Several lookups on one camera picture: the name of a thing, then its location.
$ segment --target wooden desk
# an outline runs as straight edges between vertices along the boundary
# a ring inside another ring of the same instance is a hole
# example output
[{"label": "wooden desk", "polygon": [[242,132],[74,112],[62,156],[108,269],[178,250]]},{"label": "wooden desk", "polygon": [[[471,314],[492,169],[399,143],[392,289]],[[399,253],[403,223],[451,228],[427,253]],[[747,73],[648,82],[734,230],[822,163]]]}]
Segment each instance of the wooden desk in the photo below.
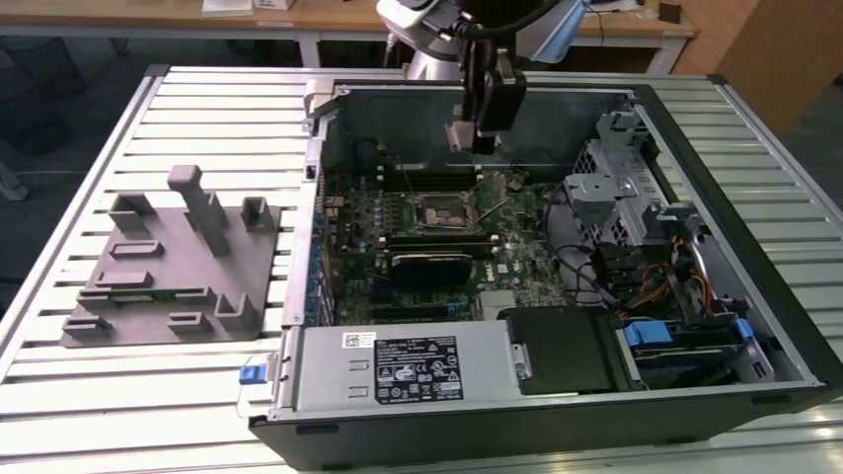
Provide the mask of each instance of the wooden desk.
[{"label": "wooden desk", "polygon": [[[0,35],[106,38],[296,40],[306,67],[319,67],[320,40],[384,40],[376,0],[298,0],[288,11],[203,18],[202,0],[0,0]],[[670,73],[698,30],[634,13],[582,21],[575,45],[650,47],[648,72]]]}]

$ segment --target white table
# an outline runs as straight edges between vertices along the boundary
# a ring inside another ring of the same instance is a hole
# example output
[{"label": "white table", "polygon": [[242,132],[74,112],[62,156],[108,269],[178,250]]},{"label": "white table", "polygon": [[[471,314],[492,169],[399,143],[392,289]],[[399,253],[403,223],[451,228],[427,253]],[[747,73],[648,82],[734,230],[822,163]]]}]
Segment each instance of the white table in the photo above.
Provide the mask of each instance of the white table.
[{"label": "white table", "polygon": [[[643,47],[656,50],[650,63],[648,74],[670,74],[681,57],[687,36],[663,37],[576,37],[574,46]],[[118,39],[155,38],[178,40],[295,40],[302,53],[304,67],[322,65],[319,56],[320,41],[386,41],[386,33],[352,31],[292,30],[283,26],[267,26],[263,29],[188,29],[156,27],[115,27],[80,25],[0,25],[0,36],[84,37],[114,39],[118,52],[126,45]]]},{"label": "white table", "polygon": [[[270,394],[238,404],[240,365],[278,350],[283,308],[267,311],[246,343],[67,350],[62,324],[114,223],[116,192],[166,191],[175,164],[204,170],[222,203],[264,196],[287,209],[267,300],[283,302],[303,167],[303,92],[310,78],[398,78],[374,69],[160,70],[132,98],[91,173],[0,323],[0,469],[4,474],[292,473],[254,438],[247,416]],[[731,88],[702,77],[542,74],[536,80],[648,82],[757,235],[831,346],[843,353],[843,215]],[[666,177],[686,195],[672,170]],[[710,441],[547,456],[448,462],[376,473],[607,474],[841,472],[843,410],[830,403],[759,420]]]}]

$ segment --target white label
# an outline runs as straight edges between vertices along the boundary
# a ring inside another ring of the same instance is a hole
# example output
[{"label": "white label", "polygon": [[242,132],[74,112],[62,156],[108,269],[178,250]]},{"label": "white label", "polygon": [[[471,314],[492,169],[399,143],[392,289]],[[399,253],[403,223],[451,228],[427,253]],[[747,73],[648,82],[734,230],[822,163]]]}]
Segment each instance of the white label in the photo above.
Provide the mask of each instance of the white label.
[{"label": "white label", "polygon": [[292,28],[292,23],[290,22],[256,22],[259,27],[274,27],[274,28]]},{"label": "white label", "polygon": [[440,385],[442,390],[460,390],[460,382],[443,382]]},{"label": "white label", "polygon": [[374,348],[378,333],[343,333],[343,349]]}]

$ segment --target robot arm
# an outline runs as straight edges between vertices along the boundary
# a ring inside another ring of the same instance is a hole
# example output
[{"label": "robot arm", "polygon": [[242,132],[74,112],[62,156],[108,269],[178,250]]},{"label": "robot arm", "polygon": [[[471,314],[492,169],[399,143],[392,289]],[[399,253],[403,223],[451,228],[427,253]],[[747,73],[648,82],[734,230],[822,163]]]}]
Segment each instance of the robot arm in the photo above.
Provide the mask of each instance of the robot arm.
[{"label": "robot arm", "polygon": [[524,74],[512,66],[516,33],[531,25],[539,52],[562,60],[590,0],[379,0],[390,31],[418,51],[460,63],[463,110],[448,126],[455,150],[491,154],[495,135],[508,130],[527,92]]}]

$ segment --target blue latch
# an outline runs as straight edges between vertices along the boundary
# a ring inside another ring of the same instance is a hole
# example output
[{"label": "blue latch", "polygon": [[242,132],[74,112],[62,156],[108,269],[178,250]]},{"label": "blue latch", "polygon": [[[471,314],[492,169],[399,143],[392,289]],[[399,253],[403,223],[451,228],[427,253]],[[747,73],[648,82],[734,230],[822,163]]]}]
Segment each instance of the blue latch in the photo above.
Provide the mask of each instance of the blue latch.
[{"label": "blue latch", "polygon": [[260,385],[266,383],[266,364],[240,367],[240,384]]},{"label": "blue latch", "polygon": [[631,348],[648,344],[670,344],[674,341],[668,325],[662,321],[635,321],[623,328],[623,336]]},{"label": "blue latch", "polygon": [[735,321],[735,328],[738,329],[738,334],[741,334],[741,338],[745,341],[750,341],[755,337],[753,326],[750,326],[750,321],[746,319],[738,318],[738,321]]}]

